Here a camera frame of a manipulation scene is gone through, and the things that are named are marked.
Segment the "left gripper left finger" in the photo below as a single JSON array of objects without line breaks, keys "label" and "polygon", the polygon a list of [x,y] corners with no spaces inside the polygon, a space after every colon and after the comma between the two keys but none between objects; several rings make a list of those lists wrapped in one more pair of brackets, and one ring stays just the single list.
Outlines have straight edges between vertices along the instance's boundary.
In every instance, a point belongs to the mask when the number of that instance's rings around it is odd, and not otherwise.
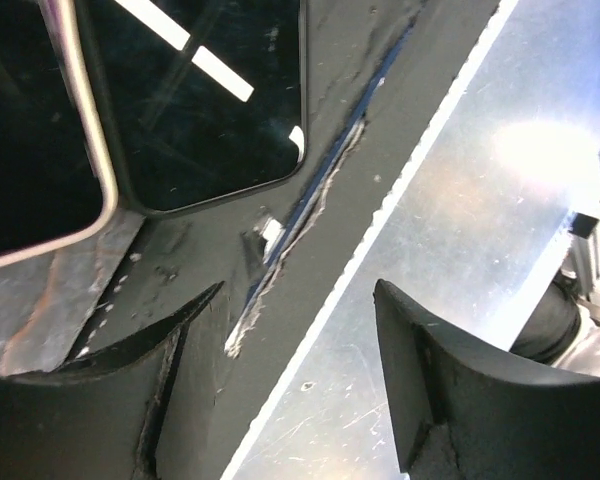
[{"label": "left gripper left finger", "polygon": [[51,372],[0,376],[0,479],[197,479],[225,287]]}]

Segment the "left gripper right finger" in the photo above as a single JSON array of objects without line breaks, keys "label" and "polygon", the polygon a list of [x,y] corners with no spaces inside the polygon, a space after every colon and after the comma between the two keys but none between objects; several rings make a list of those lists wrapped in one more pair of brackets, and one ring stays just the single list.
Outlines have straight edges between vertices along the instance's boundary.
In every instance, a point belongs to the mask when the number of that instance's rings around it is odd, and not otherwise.
[{"label": "left gripper right finger", "polygon": [[500,350],[374,289],[397,460],[413,479],[600,479],[600,378]]}]

